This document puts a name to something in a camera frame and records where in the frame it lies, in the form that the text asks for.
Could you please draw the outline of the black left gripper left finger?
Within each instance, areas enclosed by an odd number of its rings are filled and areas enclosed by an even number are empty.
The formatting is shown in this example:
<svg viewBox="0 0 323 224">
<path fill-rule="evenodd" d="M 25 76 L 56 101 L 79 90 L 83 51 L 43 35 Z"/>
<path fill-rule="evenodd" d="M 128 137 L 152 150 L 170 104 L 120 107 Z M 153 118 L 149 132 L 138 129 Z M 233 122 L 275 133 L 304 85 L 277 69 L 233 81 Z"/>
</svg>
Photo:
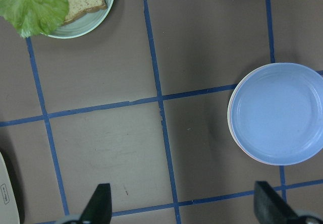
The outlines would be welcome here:
<svg viewBox="0 0 323 224">
<path fill-rule="evenodd" d="M 112 219 L 111 186 L 99 184 L 83 210 L 79 223 L 110 223 Z"/>
</svg>

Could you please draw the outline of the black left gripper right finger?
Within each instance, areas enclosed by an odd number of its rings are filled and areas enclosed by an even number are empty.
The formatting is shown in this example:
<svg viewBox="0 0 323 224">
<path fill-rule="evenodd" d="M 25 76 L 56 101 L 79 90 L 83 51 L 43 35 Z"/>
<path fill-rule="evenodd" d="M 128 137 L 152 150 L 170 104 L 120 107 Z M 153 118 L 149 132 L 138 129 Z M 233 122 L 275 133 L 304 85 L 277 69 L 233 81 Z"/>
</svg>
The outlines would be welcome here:
<svg viewBox="0 0 323 224">
<path fill-rule="evenodd" d="M 261 224 L 299 222 L 296 212 L 266 181 L 254 183 L 253 210 Z"/>
</svg>

